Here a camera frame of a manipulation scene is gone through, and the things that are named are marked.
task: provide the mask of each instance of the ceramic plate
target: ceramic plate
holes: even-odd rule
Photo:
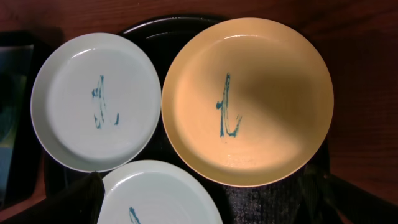
[[[199,182],[166,162],[132,162],[103,181],[105,197],[98,224],[222,223]]]
[[[333,88],[314,46],[266,19],[234,19],[194,37],[166,76],[162,117],[179,156],[235,186],[287,177],[330,126]]]
[[[147,55],[113,34],[87,34],[58,48],[37,75],[35,132],[63,165],[106,171],[148,143],[160,115],[160,83]]]

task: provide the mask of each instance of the plate rim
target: plate rim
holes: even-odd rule
[[[105,188],[103,205],[104,202],[108,199],[108,195],[115,190],[115,188],[113,187],[123,184],[123,181],[127,179],[133,178],[135,175],[137,175],[137,172],[142,172],[142,174],[145,174],[145,170],[147,170],[147,172],[158,172],[161,174],[170,175],[183,182],[193,191],[194,194],[196,194],[201,199],[205,208],[210,208],[209,210],[205,210],[207,212],[212,211],[212,214],[209,213],[209,215],[212,215],[215,218],[215,223],[223,223],[220,212],[218,211],[212,197],[204,188],[204,186],[202,186],[202,184],[199,183],[198,180],[196,180],[196,178],[194,178],[187,171],[179,168],[178,166],[175,166],[168,162],[152,159],[134,161],[128,164],[124,164],[123,166],[112,170],[108,175],[106,175],[103,178]]]
[[[49,152],[49,150],[47,149],[47,147],[46,147],[45,144],[43,143],[43,140],[41,140],[41,138],[39,137],[38,132],[37,132],[36,127],[35,127],[34,117],[33,117],[33,114],[32,114],[32,112],[33,112],[33,107],[34,107],[34,101],[33,101],[33,99],[34,99],[34,95],[35,95],[34,92],[35,92],[35,90],[36,90],[36,86],[38,85],[37,83],[39,82],[38,80],[39,80],[40,74],[42,73],[42,70],[43,70],[46,66],[48,66],[47,64],[49,63],[50,59],[51,59],[52,57],[54,57],[54,55],[59,54],[59,52],[61,52],[63,49],[67,48],[68,45],[70,45],[72,42],[80,41],[81,38],[87,38],[87,37],[89,37],[89,36],[97,36],[97,35],[107,35],[108,37],[113,38],[113,39],[114,39],[114,38],[117,38],[117,39],[119,39],[119,40],[123,40],[125,43],[128,43],[128,44],[132,45],[134,48],[136,48],[136,50],[137,50],[140,54],[142,54],[142,55],[144,56],[143,59],[144,59],[145,61],[148,61],[148,62],[149,62],[149,66],[151,67],[151,69],[153,69],[154,73],[156,74],[156,76],[155,76],[155,82],[156,82],[156,89],[159,90],[159,93],[160,93],[160,97],[159,97],[159,99],[160,99],[160,107],[159,107],[159,109],[158,109],[159,111],[156,112],[156,114],[157,114],[157,116],[156,116],[157,121],[156,121],[155,125],[152,127],[152,130],[151,130],[151,132],[150,132],[150,135],[149,135],[148,139],[146,140],[146,142],[142,145],[142,147],[141,147],[132,157],[129,157],[129,159],[126,160],[125,162],[123,162],[123,163],[121,163],[121,164],[119,164],[119,165],[117,165],[117,166],[108,168],[108,169],[101,169],[101,170],[84,170],[84,169],[74,168],[74,167],[72,167],[72,166],[70,166],[70,165],[66,165],[66,164],[65,164],[64,162],[62,162],[60,159],[56,158],[51,152]],[[154,64],[152,63],[152,61],[150,60],[150,58],[148,57],[148,55],[147,55],[140,47],[138,47],[138,45],[136,45],[134,42],[131,42],[130,40],[128,40],[128,39],[126,39],[126,38],[124,38],[124,37],[122,37],[122,36],[120,36],[120,35],[111,34],[111,33],[106,33],[106,32],[94,32],[94,33],[89,33],[89,34],[83,34],[83,35],[80,35],[80,36],[78,36],[78,37],[75,37],[75,38],[73,38],[73,39],[70,39],[70,40],[66,41],[66,42],[63,43],[61,46],[59,46],[56,50],[54,50],[54,51],[51,53],[51,55],[45,60],[45,62],[44,62],[43,65],[41,66],[39,72],[37,73],[37,76],[36,76],[36,78],[35,78],[35,82],[34,82],[33,87],[32,87],[32,92],[31,92],[31,94],[30,94],[30,105],[29,105],[29,106],[30,106],[30,108],[29,108],[29,109],[30,109],[30,121],[32,122],[33,130],[34,130],[34,132],[35,132],[36,138],[39,140],[40,145],[44,148],[44,150],[46,151],[46,153],[48,153],[48,154],[51,156],[51,158],[53,158],[54,160],[56,160],[56,161],[57,161],[58,163],[60,163],[61,165],[65,166],[65,167],[67,167],[67,168],[69,168],[69,169],[72,169],[72,170],[75,170],[75,171],[78,171],[78,172],[84,172],[84,173],[90,173],[90,172],[94,172],[94,171],[97,171],[97,172],[108,172],[108,171],[111,171],[111,170],[115,170],[115,169],[117,169],[118,167],[121,167],[121,166],[125,165],[126,163],[128,163],[129,161],[131,161],[132,159],[134,159],[134,158],[135,158],[136,156],[138,156],[139,153],[148,145],[149,141],[152,139],[152,137],[153,137],[153,135],[154,135],[154,133],[155,133],[155,131],[156,131],[156,129],[157,129],[157,126],[158,126],[158,124],[159,124],[160,114],[161,114],[161,111],[162,111],[162,105],[161,105],[161,103],[162,103],[162,88],[161,88],[161,85],[160,85],[159,75],[157,74],[157,71],[156,71],[156,69],[155,69],[155,67],[154,67]],[[72,153],[74,156],[76,156],[76,157],[82,158],[82,157],[80,157],[79,155],[77,155],[77,154],[75,154],[75,153],[73,153],[73,152],[71,152],[71,153]]]

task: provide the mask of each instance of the plate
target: plate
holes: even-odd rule
[[[183,46],[201,31],[221,21],[223,18],[213,16],[174,14],[139,22],[125,28],[118,35],[135,43],[145,52],[154,64],[162,86],[170,65]],[[164,131],[163,122],[158,123],[147,146],[132,161],[143,159],[169,162],[191,171],[175,153]],[[74,181],[88,175],[61,165],[47,154],[44,157],[44,164],[48,197],[56,195]]]
[[[98,224],[222,223],[199,182],[166,162],[131,162],[109,173],[103,182]]]
[[[266,19],[204,30],[177,55],[163,87],[162,118],[176,152],[199,174],[232,186],[269,184],[301,168],[332,114],[320,54]]]
[[[156,70],[135,44],[113,34],[68,41],[44,63],[31,117],[45,150],[78,171],[107,171],[134,158],[160,115]]]

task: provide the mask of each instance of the wooden table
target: wooden table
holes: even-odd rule
[[[57,47],[175,13],[272,19],[307,37],[335,91],[332,173],[398,205],[398,1],[0,0],[0,31],[30,30]]]

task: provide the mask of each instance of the blue glaze mark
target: blue glaze mark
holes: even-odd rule
[[[133,224],[140,224],[139,219],[136,215],[136,212],[134,211],[134,209],[132,207],[130,207],[130,220]]]
[[[224,92],[223,92],[223,100],[221,102],[217,101],[216,108],[219,110],[221,109],[221,130],[220,130],[220,137],[224,136],[224,126],[225,126],[225,131],[228,136],[236,137],[236,134],[238,133],[239,130],[239,125],[241,124],[242,116],[239,117],[237,115],[236,119],[238,120],[238,123],[236,124],[236,127],[234,131],[231,132],[229,128],[229,122],[228,122],[228,92],[229,92],[229,83],[231,81],[231,75],[229,73],[226,74],[226,80],[225,80],[225,86],[224,86]]]
[[[98,101],[96,101],[96,102],[99,103],[99,114],[101,115],[101,118],[99,118],[94,114],[94,122],[95,122],[95,126],[97,129],[101,129],[104,126],[105,121],[107,120],[106,119],[106,114],[107,114],[106,113],[106,103],[105,103],[105,97],[104,97],[104,95],[105,95],[104,76],[100,75],[99,77],[100,77],[100,80],[98,81],[97,88],[95,88],[91,92],[91,95],[93,97],[93,103],[94,103],[95,98],[98,99]],[[116,122],[113,125],[118,125],[118,124],[119,124],[119,113],[116,115]]]
[[[114,123],[114,125],[118,125],[118,124],[119,124],[119,113],[118,113],[118,115],[116,117],[116,122]]]

